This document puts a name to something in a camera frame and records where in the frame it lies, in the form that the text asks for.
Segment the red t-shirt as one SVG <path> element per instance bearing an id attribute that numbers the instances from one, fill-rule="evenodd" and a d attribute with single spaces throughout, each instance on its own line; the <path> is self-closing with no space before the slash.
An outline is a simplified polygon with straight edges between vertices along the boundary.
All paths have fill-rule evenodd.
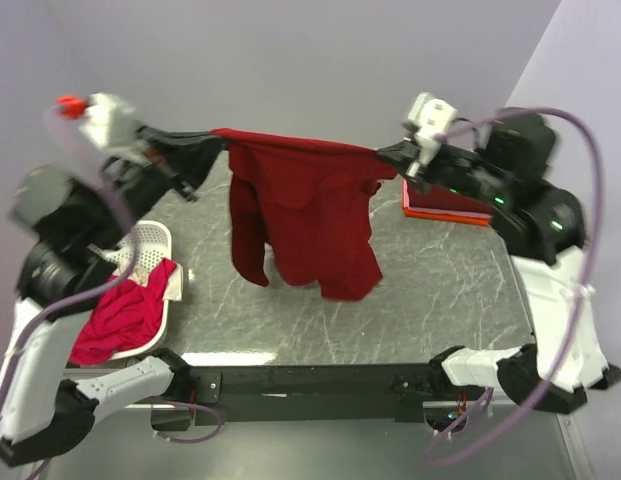
<path id="1" fill-rule="evenodd" d="M 360 301 L 381 281 L 370 245 L 372 197 L 395 171 L 374 150 L 325 140 L 219 128 L 232 173 L 231 258 L 266 287 L 265 250 L 281 278 L 316 283 L 326 299 Z"/>

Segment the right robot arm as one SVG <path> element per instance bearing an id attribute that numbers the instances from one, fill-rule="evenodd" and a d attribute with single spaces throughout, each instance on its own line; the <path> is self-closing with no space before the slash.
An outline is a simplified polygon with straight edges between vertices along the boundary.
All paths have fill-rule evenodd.
<path id="1" fill-rule="evenodd" d="M 621 369 L 603 354 L 594 325 L 592 269 L 595 227 L 580 201 L 546 179 L 557 136 L 546 111 L 510 107 L 488 122 L 484 145 L 450 144 L 457 111 L 439 99 L 413 106 L 405 138 L 378 151 L 419 190 L 437 186 L 492 210 L 490 226 L 503 240 L 523 300 L 531 343 L 506 350 L 456 346 L 430 360 L 429 387 L 450 399 L 463 387 L 498 388 L 516 404 L 569 414 L 587 391 L 605 390 Z"/>

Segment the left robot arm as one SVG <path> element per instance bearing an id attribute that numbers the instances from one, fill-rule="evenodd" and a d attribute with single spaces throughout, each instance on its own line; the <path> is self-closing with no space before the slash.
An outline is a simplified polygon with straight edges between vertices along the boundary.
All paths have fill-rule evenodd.
<path id="1" fill-rule="evenodd" d="M 207 179 L 224 140 L 209 132 L 169 133 L 134 126 L 99 145 L 75 126 L 51 137 L 79 166 L 45 165 L 23 180 L 12 220 L 37 237 L 16 285 L 14 324 L 0 373 L 0 460 L 9 467 L 46 462 L 81 443 L 101 420 L 156 398 L 190 404 L 190 365 L 168 349 L 89 380 L 64 372 L 98 302 L 122 284 L 106 252 L 122 243 L 141 252 L 135 224 L 169 191 L 187 201 Z"/>

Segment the folded maroon t-shirt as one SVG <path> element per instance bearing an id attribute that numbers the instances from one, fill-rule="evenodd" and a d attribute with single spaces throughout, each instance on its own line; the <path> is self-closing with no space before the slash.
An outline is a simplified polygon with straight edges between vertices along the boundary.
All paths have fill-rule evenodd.
<path id="1" fill-rule="evenodd" d="M 403 208 L 404 210 L 464 216 L 490 216 L 492 214 L 490 206 L 458 193 L 433 186 L 423 194 L 407 182 L 403 183 Z"/>

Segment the white laundry basket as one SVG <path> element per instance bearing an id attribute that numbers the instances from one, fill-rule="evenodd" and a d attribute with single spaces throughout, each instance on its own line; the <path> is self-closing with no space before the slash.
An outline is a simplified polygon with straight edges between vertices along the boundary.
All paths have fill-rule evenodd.
<path id="1" fill-rule="evenodd" d="M 137 357 L 163 341 L 169 303 L 181 299 L 180 265 L 172 260 L 172 236 L 164 224 L 141 221 L 136 231 L 135 267 L 98 301 L 72 348 L 72 364 L 93 366 Z"/>

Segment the beige t-shirt in basket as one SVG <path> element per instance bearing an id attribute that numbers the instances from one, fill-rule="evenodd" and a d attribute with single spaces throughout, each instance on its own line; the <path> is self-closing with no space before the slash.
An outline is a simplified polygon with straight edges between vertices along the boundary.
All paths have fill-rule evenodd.
<path id="1" fill-rule="evenodd" d="M 183 268 L 160 250 L 141 251 L 128 280 L 141 287 L 161 287 L 164 301 L 182 300 Z"/>

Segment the pink t-shirt in basket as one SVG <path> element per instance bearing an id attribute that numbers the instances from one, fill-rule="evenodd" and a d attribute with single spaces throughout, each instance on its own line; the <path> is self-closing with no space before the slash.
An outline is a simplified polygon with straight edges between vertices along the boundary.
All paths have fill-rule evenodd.
<path id="1" fill-rule="evenodd" d="M 161 287 L 141 287 L 128 278 L 106 292 L 77 337 L 69 361 L 97 365 L 146 345 L 162 324 L 162 297 Z"/>

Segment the black base beam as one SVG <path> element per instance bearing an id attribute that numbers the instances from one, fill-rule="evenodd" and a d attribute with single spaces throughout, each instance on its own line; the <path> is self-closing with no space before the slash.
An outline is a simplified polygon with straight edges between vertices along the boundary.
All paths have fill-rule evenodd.
<path id="1" fill-rule="evenodd" d="M 227 422 L 421 422 L 425 403 L 455 404 L 477 394 L 420 363 L 193 367 L 167 397 L 212 407 Z"/>

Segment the aluminium rail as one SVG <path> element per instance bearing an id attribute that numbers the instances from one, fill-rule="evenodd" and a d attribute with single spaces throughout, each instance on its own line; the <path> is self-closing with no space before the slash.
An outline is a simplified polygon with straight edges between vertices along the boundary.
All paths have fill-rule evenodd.
<path id="1" fill-rule="evenodd" d="M 132 410 L 132 409 L 145 409 L 145 410 L 168 410 L 168 409 L 180 409 L 187 410 L 187 407 L 178 406 L 174 401 L 161 398 L 161 397 L 152 397 L 142 399 L 140 401 L 128 404 L 126 406 L 121 407 L 121 410 Z"/>

